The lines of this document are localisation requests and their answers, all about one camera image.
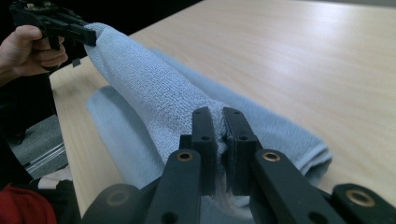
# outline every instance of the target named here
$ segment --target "screw hole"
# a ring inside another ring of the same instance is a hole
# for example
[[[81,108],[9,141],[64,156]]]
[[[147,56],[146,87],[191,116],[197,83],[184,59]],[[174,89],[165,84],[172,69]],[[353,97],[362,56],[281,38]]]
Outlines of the screw hole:
[[[349,189],[346,191],[346,196],[350,201],[363,207],[373,207],[375,200],[359,189]]]
[[[106,197],[106,201],[110,206],[119,206],[124,204],[129,199],[129,192],[126,190],[115,190]]]
[[[262,157],[268,161],[280,161],[280,156],[274,152],[265,152]]]
[[[190,152],[180,152],[177,154],[177,159],[180,161],[190,161],[192,160],[192,154]]]

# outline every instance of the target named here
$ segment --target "red object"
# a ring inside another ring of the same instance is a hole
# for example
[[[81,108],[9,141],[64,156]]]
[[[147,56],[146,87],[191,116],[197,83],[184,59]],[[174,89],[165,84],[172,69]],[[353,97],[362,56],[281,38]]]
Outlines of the red object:
[[[55,224],[52,205],[42,195],[8,184],[0,191],[0,224]]]

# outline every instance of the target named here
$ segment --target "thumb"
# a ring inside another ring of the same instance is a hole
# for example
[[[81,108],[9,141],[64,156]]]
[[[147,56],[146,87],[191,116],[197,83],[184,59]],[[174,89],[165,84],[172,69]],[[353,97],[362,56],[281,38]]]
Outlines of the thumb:
[[[42,37],[40,29],[33,25],[18,26],[14,32],[14,38],[11,38],[11,42],[15,46],[25,47],[33,40],[40,39]]]

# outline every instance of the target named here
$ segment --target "towel fold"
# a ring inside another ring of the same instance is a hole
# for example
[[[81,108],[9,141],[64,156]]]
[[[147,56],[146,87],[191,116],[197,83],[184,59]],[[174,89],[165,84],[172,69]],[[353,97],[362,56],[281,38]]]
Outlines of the towel fold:
[[[143,188],[161,175],[181,134],[191,134],[191,114],[208,106],[219,146],[226,149],[222,108],[241,110],[266,148],[283,152],[316,185],[332,160],[326,144],[303,127],[204,77],[156,49],[102,23],[87,55],[109,86],[87,102],[98,132],[127,184]],[[216,197],[204,197],[201,223],[254,223],[248,197],[225,191],[218,160]]]

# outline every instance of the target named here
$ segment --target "table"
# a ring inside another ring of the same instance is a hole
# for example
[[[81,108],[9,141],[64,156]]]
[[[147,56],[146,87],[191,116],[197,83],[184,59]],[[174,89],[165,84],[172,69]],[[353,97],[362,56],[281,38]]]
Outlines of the table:
[[[385,7],[205,0],[131,38],[322,138],[333,162],[320,189],[355,183],[396,205],[395,21]],[[83,215],[123,182],[85,107],[107,83],[87,57],[51,83]]]

